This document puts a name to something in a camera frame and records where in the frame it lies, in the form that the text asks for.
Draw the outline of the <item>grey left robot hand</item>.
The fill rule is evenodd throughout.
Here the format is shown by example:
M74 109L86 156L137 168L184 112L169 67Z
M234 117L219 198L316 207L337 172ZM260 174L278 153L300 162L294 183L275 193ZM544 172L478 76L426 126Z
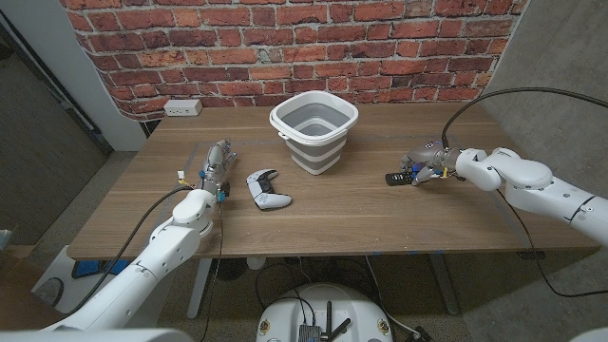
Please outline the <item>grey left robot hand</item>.
M229 196L230 184L225 180L227 170L237 153L231 151L231 140L221 140L212 145L199 171L196 189L206 190L223 202Z

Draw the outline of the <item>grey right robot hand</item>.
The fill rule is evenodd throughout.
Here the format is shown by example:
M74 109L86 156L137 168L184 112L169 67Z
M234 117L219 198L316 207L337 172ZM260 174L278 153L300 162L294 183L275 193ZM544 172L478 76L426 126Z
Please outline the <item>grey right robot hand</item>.
M459 149L444 147L440 142L427 142L410 149L400 160L400 169L412 173L411 184L417 185L432 178L455 174L460 155Z

